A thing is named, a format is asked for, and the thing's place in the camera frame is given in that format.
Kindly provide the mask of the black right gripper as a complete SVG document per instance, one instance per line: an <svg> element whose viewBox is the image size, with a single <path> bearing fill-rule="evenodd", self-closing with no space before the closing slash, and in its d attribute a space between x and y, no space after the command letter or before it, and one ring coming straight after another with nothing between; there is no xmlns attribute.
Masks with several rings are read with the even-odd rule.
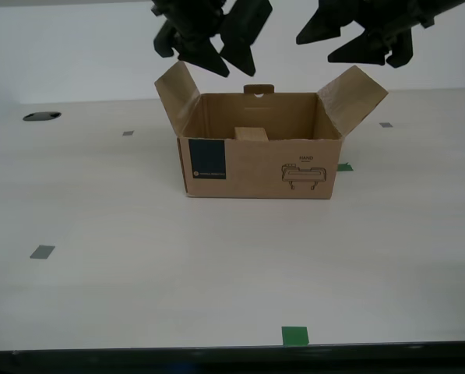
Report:
<svg viewBox="0 0 465 374"><path fill-rule="evenodd" d="M361 15L365 31L331 52L330 63L391 65L399 68L414 56L412 27L434 24L436 1L319 0L315 14L296 36L310 44L341 36L341 28Z"/></svg>

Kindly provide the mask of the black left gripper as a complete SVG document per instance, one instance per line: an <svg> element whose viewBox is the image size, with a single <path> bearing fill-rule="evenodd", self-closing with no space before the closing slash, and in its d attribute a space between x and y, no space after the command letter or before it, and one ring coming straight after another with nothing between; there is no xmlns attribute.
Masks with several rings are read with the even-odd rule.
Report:
<svg viewBox="0 0 465 374"><path fill-rule="evenodd" d="M229 12L227 1L153 1L151 11L166 21L153 40L156 53L228 77L225 61L247 76L256 69L251 46L268 20L269 0L237 0ZM219 34L224 43L220 55L210 42Z"/></svg>

